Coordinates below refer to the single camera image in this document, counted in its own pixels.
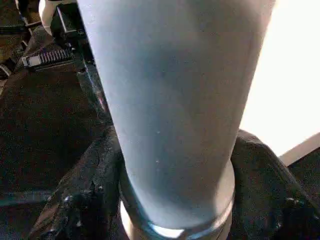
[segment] white wall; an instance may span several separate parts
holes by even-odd
[[[240,128],[289,165],[320,147],[319,105],[320,0],[278,0]]]

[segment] black surface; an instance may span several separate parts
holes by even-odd
[[[320,206],[320,148],[289,166],[309,196]]]
[[[43,202],[2,207],[0,210],[0,239],[25,239],[44,206]]]

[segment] black plastic part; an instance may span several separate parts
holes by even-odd
[[[85,38],[84,25],[76,3],[59,4],[52,17],[50,25],[52,36],[57,40]]]
[[[42,71],[48,68],[59,67],[65,64],[72,64],[73,54],[70,49],[60,49],[40,53],[36,56],[22,57],[25,68],[35,71]]]

